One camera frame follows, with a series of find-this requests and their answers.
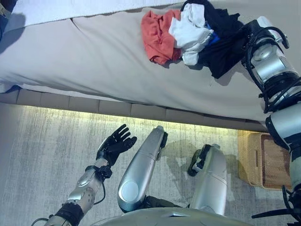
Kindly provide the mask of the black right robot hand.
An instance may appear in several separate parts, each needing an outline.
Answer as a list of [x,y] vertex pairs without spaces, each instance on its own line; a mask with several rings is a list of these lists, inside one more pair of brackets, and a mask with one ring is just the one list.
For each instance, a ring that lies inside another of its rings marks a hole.
[[265,16],[260,16],[256,20],[252,20],[251,22],[245,24],[242,27],[242,31],[246,38],[246,43],[249,43],[251,39],[257,34],[258,39],[263,38],[272,38],[275,40],[275,35],[273,31],[268,31],[266,27],[272,26],[270,20]]

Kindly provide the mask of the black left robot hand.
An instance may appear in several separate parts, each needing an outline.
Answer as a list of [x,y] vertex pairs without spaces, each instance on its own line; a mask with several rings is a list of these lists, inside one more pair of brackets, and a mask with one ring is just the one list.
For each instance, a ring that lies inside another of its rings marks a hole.
[[131,149],[137,141],[137,137],[130,137],[131,133],[126,124],[121,125],[100,145],[96,160],[105,159],[113,166],[119,155]]

